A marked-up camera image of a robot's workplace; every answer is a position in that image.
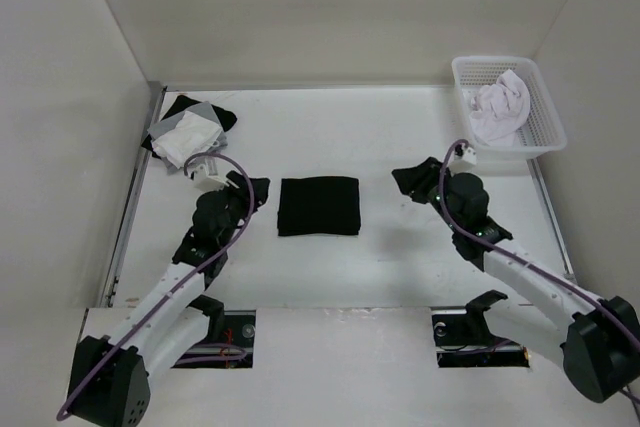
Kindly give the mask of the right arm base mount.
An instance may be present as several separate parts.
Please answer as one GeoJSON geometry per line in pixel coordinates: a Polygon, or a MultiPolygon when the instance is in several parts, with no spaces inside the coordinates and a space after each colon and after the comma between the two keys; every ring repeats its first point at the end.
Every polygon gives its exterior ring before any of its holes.
{"type": "Polygon", "coordinates": [[[464,306],[431,313],[439,368],[529,368],[527,349],[489,331],[484,314],[507,295],[490,290],[464,306]]]}

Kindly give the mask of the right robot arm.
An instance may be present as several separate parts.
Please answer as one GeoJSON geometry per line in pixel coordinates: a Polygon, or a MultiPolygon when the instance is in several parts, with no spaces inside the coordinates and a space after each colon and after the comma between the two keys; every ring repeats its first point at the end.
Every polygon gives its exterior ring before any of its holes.
{"type": "Polygon", "coordinates": [[[606,299],[538,264],[489,214],[490,196],[471,172],[429,157],[391,173],[402,195],[431,206],[462,259],[523,297],[492,290],[469,301],[464,331],[483,343],[520,344],[561,368],[586,399],[603,403],[639,378],[639,318],[624,298],[606,299]]]}

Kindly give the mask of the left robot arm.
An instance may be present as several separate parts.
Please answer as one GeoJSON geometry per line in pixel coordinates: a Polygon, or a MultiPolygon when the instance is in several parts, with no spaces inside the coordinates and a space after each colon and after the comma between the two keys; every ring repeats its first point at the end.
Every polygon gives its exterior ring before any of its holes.
{"type": "Polygon", "coordinates": [[[192,225],[158,283],[110,333],[76,346],[67,399],[57,415],[95,426],[136,426],[152,386],[197,343],[224,334],[224,305],[206,296],[229,247],[268,199],[267,178],[227,174],[223,186],[196,201],[192,225]]]}

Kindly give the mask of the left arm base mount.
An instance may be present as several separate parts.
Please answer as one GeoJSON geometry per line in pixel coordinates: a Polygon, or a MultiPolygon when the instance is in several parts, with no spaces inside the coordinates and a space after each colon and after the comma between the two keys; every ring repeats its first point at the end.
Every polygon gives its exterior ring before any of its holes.
{"type": "Polygon", "coordinates": [[[208,319],[205,337],[176,363],[178,369],[250,369],[253,367],[257,315],[255,310],[227,310],[201,295],[189,307],[208,319]]]}

